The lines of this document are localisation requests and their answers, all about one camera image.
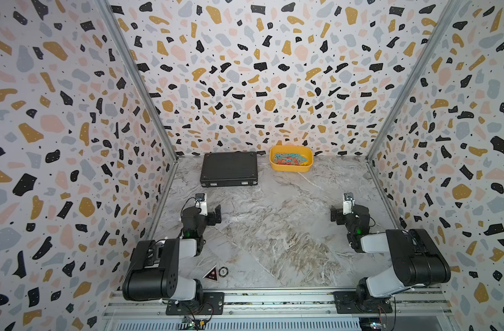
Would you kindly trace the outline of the yellow plastic storage tray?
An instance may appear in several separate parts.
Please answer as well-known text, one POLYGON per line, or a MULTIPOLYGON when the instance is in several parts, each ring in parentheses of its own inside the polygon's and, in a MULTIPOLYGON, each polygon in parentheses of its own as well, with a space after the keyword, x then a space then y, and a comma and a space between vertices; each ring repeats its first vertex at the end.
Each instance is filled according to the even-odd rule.
POLYGON ((308 172, 313 152, 305 146, 273 146, 269 153, 271 168, 278 172, 308 172))

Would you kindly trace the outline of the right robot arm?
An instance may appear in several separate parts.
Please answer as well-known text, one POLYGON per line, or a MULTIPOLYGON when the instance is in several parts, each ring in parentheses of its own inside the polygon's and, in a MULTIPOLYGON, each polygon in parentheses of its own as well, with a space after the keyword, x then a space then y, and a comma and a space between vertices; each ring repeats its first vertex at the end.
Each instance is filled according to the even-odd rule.
POLYGON ((371 220, 369 209, 352 201, 344 202, 342 208, 330 209, 330 221, 346 227, 346 238, 355 252, 388 254, 391 258, 391 267, 359 281, 355 290, 359 304, 386 300, 418 285, 445 284, 450 280, 450 266, 426 230, 371 233, 371 220))

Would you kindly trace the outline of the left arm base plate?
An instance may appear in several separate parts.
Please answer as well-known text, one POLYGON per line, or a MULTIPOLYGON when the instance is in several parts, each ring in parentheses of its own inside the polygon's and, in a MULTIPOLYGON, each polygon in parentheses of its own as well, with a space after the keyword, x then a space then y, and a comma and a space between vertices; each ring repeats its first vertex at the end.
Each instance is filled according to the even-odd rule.
POLYGON ((195 295, 193 300, 171 301, 166 307, 166 315, 222 315, 224 299, 223 292, 203 292, 201 295, 195 295))

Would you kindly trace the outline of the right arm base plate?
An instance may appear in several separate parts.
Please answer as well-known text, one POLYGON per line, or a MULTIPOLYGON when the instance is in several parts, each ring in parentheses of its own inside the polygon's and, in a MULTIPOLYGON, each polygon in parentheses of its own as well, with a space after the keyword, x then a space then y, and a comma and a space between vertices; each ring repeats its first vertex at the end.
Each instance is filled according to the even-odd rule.
POLYGON ((378 314, 392 313, 393 307, 387 298, 363 298, 355 291, 333 293, 333 303, 337 314, 378 314))

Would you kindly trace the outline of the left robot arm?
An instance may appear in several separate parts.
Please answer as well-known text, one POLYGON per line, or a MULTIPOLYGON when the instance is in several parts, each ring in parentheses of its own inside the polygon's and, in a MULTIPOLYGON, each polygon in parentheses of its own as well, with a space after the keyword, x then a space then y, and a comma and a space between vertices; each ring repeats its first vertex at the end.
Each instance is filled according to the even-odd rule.
POLYGON ((180 262, 202 253, 206 228, 222 222, 221 206, 213 212, 207 212, 202 206, 188 207, 182 211, 181 221, 183 228, 179 237, 140 241, 136 245, 122 284, 124 299, 204 303, 200 280, 180 276, 180 262))

